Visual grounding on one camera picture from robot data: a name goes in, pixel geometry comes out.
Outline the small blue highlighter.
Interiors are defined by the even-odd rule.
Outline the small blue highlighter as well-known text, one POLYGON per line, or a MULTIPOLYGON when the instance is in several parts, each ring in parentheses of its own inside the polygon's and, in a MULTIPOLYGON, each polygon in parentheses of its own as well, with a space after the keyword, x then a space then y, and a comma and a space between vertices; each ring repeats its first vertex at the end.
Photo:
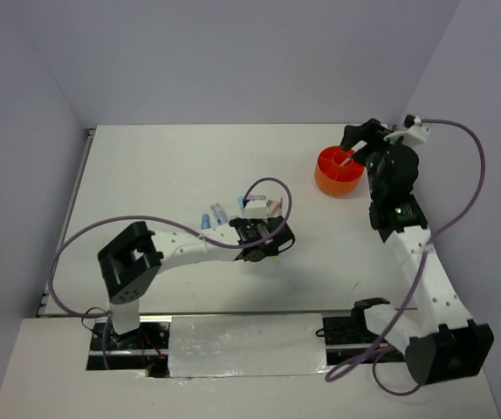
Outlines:
POLYGON ((210 228, 211 228, 210 217, 209 217, 209 214, 205 213, 205 214, 202 215, 201 229, 202 230, 207 230, 207 229, 210 229, 210 228))

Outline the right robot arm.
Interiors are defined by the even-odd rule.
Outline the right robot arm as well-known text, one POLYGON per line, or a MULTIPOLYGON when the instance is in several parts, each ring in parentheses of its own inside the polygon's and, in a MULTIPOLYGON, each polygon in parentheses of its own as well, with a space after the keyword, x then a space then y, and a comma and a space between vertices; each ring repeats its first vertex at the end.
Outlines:
POLYGON ((435 240, 464 218, 483 188, 486 161, 477 135, 452 120, 407 115, 401 130, 371 119, 347 126, 340 143, 354 162, 367 171, 370 223, 392 251, 408 283, 398 308, 385 299, 355 303, 352 335, 374 341, 363 353, 342 361, 326 374, 333 382, 364 361, 378 362, 390 351, 399 352, 417 387, 476 376, 491 350, 494 335, 465 307, 443 268, 435 240), (413 194, 419 157, 415 147, 427 141, 434 125, 456 127, 475 142, 479 156, 476 191, 461 212, 437 230, 431 230, 413 194))

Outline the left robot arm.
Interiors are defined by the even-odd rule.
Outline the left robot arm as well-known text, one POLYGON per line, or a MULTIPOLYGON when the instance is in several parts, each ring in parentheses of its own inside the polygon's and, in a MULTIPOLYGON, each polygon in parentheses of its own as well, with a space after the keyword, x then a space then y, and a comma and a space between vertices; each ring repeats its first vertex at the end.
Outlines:
POLYGON ((98 253, 111 312, 111 338, 121 347, 142 336, 140 299, 158 273, 207 262, 252 262, 276 257, 296 241, 284 218, 236 217, 195 235, 151 231, 144 222, 128 225, 98 253))

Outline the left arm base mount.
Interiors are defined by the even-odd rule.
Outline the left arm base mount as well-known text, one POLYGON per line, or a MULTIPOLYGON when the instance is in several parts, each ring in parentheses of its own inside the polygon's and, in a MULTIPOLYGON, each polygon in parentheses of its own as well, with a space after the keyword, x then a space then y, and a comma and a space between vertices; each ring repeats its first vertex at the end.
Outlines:
POLYGON ((90 333, 88 371, 138 371, 150 378, 169 377, 171 318, 143 317, 138 329, 122 337, 105 318, 80 322, 90 333))

